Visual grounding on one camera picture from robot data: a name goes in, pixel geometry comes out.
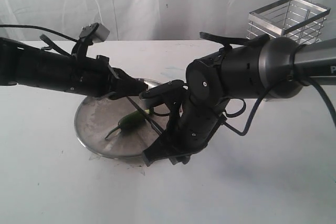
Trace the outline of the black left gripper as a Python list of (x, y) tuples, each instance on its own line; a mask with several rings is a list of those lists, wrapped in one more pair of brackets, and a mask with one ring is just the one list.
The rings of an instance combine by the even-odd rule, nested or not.
[(133, 78), (122, 69), (110, 66), (108, 57), (100, 55), (99, 61), (103, 65), (99, 98), (117, 100), (129, 96), (137, 96), (148, 88), (143, 79)]

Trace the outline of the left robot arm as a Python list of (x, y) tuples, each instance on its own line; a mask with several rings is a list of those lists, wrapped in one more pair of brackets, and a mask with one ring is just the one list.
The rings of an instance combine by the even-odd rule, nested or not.
[(1, 38), (1, 85), (17, 84), (116, 100), (148, 88), (109, 64), (109, 58), (70, 57)]

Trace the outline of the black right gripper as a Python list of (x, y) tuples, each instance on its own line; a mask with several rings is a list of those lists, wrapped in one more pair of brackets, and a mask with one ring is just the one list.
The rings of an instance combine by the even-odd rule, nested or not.
[(176, 124), (161, 134), (142, 152), (147, 167), (170, 158), (172, 165), (187, 164), (192, 155), (204, 149), (226, 116), (215, 111), (184, 111)]

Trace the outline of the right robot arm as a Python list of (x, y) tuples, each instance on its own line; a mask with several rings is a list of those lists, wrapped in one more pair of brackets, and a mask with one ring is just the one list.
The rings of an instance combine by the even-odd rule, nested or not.
[(240, 136), (247, 134), (263, 99), (292, 98), (305, 86), (317, 90), (335, 117), (323, 89), (335, 85), (334, 39), (307, 45), (266, 34), (254, 39), (200, 36), (221, 44), (221, 49), (193, 60), (185, 81), (173, 80), (141, 94), (147, 106), (164, 104), (170, 112), (166, 129), (142, 152), (147, 166), (162, 159), (188, 163), (220, 126), (227, 126), (226, 106), (232, 99), (255, 99), (244, 129), (237, 131)]

